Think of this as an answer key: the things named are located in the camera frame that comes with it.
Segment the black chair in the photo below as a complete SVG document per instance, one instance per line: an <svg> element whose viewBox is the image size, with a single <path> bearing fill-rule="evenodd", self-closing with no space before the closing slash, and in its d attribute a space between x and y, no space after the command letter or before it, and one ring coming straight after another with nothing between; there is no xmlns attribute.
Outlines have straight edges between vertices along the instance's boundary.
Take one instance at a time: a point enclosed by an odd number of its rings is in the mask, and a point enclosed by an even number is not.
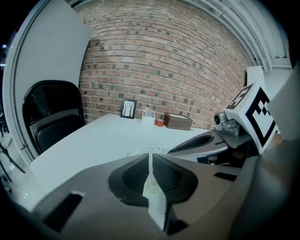
<svg viewBox="0 0 300 240"><path fill-rule="evenodd" d="M24 98L23 118L39 153L84 125L79 89L71 82L44 80Z"/></svg>

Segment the white desk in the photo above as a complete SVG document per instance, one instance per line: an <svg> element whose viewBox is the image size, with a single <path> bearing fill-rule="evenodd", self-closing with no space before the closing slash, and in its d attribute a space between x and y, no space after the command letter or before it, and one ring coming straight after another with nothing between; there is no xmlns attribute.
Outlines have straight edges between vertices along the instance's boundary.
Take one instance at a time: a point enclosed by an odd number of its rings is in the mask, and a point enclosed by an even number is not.
<svg viewBox="0 0 300 240"><path fill-rule="evenodd" d="M45 194L78 172L95 165L147 151L148 147L168 149L206 132L147 127L141 119L126 119L108 114L82 127L52 146L30 165Z"/></svg>

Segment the framed picture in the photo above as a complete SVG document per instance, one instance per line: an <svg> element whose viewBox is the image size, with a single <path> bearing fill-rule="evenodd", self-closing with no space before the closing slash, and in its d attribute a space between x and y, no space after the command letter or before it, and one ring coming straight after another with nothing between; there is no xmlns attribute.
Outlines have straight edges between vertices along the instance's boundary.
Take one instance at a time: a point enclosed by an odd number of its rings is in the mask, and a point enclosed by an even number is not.
<svg viewBox="0 0 300 240"><path fill-rule="evenodd" d="M135 118L136 100L125 99L123 102L121 117L122 118Z"/></svg>

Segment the chair backrest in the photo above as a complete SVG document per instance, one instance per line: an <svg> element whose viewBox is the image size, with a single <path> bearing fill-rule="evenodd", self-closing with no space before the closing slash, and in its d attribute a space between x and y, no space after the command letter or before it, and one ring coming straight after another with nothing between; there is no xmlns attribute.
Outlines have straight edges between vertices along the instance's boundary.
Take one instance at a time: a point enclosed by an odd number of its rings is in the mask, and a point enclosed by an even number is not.
<svg viewBox="0 0 300 240"><path fill-rule="evenodd" d="M39 153L84 125L79 89L71 82L44 80L27 92L23 118Z"/></svg>

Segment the brown box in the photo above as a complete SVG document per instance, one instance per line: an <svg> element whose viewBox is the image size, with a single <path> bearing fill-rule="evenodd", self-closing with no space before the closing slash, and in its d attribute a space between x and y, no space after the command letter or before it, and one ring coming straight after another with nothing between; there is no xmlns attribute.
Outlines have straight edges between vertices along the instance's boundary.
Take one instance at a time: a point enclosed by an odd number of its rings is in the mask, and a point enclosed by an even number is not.
<svg viewBox="0 0 300 240"><path fill-rule="evenodd" d="M193 120L191 120L186 116L171 114L167 112L165 113L164 121L165 121L165 126L167 128L185 130L185 131L189 131L193 123Z"/></svg>

